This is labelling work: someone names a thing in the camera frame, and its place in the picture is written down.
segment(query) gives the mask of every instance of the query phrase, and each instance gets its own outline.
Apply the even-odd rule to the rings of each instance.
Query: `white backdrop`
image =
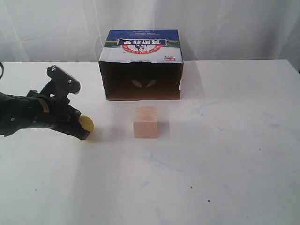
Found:
[[[300,67],[300,0],[0,0],[0,61],[97,61],[113,29],[178,29],[184,60]]]

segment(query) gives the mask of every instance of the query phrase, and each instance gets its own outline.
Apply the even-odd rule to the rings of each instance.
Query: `cardboard box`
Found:
[[[180,99],[177,30],[111,30],[99,67],[107,100]]]

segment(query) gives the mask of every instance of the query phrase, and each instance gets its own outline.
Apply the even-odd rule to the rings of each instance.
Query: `robotic arm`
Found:
[[[0,63],[3,76],[4,67]],[[0,135],[9,136],[19,129],[49,128],[85,140],[93,131],[92,120],[69,105],[68,94],[77,94],[80,83],[58,66],[47,69],[51,81],[38,93],[27,96],[0,92]]]

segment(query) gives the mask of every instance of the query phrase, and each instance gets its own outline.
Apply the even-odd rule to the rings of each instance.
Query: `white table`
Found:
[[[106,101],[96,62],[5,63],[0,91],[40,91],[53,64],[80,81],[71,105],[96,130],[0,137],[1,225],[300,224],[300,75],[288,61],[185,62],[180,101]],[[158,139],[133,138],[135,105],[158,106]]]

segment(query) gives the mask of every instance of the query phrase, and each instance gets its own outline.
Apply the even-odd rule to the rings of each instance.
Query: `wooden block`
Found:
[[[135,138],[158,138],[157,106],[137,106],[133,122]]]

